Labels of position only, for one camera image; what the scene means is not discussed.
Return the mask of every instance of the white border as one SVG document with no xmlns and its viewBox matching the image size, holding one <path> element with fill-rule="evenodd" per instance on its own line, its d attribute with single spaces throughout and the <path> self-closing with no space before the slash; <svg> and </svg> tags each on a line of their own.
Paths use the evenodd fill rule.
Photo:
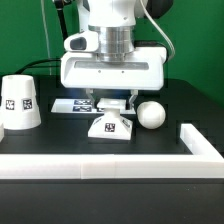
<svg viewBox="0 0 224 224">
<path fill-rule="evenodd" d="M 192 155 L 0 155 L 0 179 L 224 178 L 224 159 L 192 124 Z"/>
</svg>

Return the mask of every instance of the ping pong ball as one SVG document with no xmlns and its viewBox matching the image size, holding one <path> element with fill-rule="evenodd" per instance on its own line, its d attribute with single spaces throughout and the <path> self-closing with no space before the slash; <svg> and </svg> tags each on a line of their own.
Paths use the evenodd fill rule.
<svg viewBox="0 0 224 224">
<path fill-rule="evenodd" d="M 160 127 L 166 118 L 166 112 L 162 105 L 154 101 L 140 104 L 137 114 L 140 124 L 148 129 Z"/>
</svg>

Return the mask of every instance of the green wall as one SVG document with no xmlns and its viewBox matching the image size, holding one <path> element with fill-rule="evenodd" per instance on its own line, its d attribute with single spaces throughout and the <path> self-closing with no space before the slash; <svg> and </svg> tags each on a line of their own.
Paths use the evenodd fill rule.
<svg viewBox="0 0 224 224">
<path fill-rule="evenodd" d="M 44 2 L 51 57 L 61 57 L 64 51 L 57 13 L 52 0 Z M 65 15 L 69 34 L 77 32 L 75 3 L 65 8 Z M 157 22 L 176 48 L 175 58 L 166 65 L 166 77 L 188 81 L 224 107 L 224 1 L 174 0 L 172 9 Z M 41 0 L 1 0 L 0 28 L 1 75 L 47 58 Z M 136 39 L 164 42 L 145 19 L 137 20 L 135 35 Z M 49 69 L 26 73 L 49 74 Z"/>
</svg>

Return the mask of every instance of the metal cylinder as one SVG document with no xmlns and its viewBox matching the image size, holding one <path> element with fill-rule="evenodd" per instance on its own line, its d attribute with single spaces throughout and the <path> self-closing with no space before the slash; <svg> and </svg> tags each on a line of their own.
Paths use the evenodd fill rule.
<svg viewBox="0 0 224 224">
<path fill-rule="evenodd" d="M 133 26 L 89 26 L 89 29 L 99 34 L 99 48 L 96 53 L 100 61 L 122 62 L 125 54 L 134 50 Z"/>
</svg>

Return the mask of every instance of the black tabletop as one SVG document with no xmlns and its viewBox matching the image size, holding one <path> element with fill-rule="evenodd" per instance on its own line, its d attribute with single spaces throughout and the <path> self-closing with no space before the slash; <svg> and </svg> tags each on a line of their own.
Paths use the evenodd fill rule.
<svg viewBox="0 0 224 224">
<path fill-rule="evenodd" d="M 42 123 L 23 131 L 5 130 L 1 154 L 188 154 L 179 139 L 181 123 L 192 123 L 224 153 L 224 110 L 190 84 L 166 80 L 158 92 L 139 91 L 135 108 L 157 101 L 166 121 L 143 128 L 136 115 L 130 141 L 90 139 L 87 131 L 99 114 L 51 113 L 56 98 L 86 98 L 66 89 L 59 77 L 35 77 Z M 128 91 L 95 91 L 97 98 L 129 96 Z M 1 180 L 0 223 L 223 223 L 223 180 Z"/>
<path fill-rule="evenodd" d="M 142 127 L 137 115 L 122 115 L 133 121 L 130 141 L 88 138 L 88 130 L 99 114 L 51 113 L 56 98 L 87 98 L 84 90 L 66 89 L 59 77 L 35 78 L 42 123 L 22 131 L 5 130 L 0 153 L 44 154 L 186 154 L 180 140 L 181 123 L 192 123 L 221 153 L 224 152 L 224 110 L 185 81 L 166 80 L 158 92 L 139 91 L 135 109 L 157 101 L 166 110 L 164 124 L 155 130 Z M 128 98 L 129 91 L 96 90 L 95 97 Z"/>
</svg>

